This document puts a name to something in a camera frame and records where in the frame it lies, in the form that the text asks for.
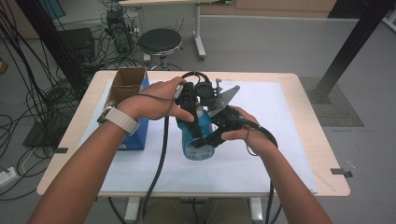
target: forearm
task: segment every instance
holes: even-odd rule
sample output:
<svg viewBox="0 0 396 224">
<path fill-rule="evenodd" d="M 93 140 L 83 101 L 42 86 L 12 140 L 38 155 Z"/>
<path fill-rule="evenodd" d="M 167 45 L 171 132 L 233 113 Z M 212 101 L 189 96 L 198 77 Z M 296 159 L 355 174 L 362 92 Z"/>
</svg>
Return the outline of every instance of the forearm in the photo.
<svg viewBox="0 0 396 224">
<path fill-rule="evenodd" d="M 52 181 L 30 222 L 83 223 L 125 134 L 109 121 L 101 125 Z"/>
<path fill-rule="evenodd" d="M 289 223 L 332 223 L 316 198 L 274 145 L 269 145 L 260 156 Z"/>
</svg>

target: black stool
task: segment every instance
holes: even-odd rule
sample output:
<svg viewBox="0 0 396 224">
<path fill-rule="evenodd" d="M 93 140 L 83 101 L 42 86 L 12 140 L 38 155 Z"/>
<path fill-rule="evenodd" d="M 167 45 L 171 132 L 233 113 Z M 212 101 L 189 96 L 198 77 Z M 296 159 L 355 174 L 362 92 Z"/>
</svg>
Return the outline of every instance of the black stool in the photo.
<svg viewBox="0 0 396 224">
<path fill-rule="evenodd" d="M 160 56 L 161 64 L 153 66 L 151 70 L 159 66 L 162 70 L 169 71 L 169 66 L 181 70 L 177 65 L 166 62 L 166 55 L 180 49 L 181 36 L 177 31 L 163 28 L 147 31 L 140 36 L 139 45 L 144 53 Z"/>
</svg>

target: white watch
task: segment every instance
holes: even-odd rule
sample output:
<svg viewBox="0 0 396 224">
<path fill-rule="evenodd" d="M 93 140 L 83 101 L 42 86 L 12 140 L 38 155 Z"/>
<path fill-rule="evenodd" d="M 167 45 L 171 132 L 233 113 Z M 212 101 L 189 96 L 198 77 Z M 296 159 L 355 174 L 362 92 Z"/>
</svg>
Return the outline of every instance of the white watch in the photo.
<svg viewBox="0 0 396 224">
<path fill-rule="evenodd" d="M 101 117 L 98 119 L 99 123 L 103 123 L 106 120 L 114 123 L 115 125 L 122 128 L 129 135 L 133 134 L 134 131 L 139 127 L 139 122 L 129 117 L 124 112 L 116 108 L 115 102 L 110 102 L 103 111 Z"/>
</svg>

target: watch strap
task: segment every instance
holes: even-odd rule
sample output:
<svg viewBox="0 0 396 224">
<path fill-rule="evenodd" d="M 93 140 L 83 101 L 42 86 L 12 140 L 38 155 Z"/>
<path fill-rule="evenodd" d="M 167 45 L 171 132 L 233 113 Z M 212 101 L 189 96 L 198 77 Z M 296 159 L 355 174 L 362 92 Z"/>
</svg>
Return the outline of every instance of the watch strap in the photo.
<svg viewBox="0 0 396 224">
<path fill-rule="evenodd" d="M 106 119 L 122 128 L 128 134 L 133 134 L 139 123 L 117 108 L 111 108 L 106 114 Z"/>
</svg>

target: round stool seat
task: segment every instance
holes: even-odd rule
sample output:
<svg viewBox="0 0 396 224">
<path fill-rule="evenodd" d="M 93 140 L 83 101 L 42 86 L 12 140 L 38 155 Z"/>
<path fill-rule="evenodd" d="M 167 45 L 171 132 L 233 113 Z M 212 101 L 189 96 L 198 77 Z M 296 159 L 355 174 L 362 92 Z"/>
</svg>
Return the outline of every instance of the round stool seat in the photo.
<svg viewBox="0 0 396 224">
<path fill-rule="evenodd" d="M 181 44 L 181 36 L 171 29 L 154 29 L 145 32 L 139 38 L 139 44 L 147 54 L 164 55 L 177 50 Z"/>
</svg>

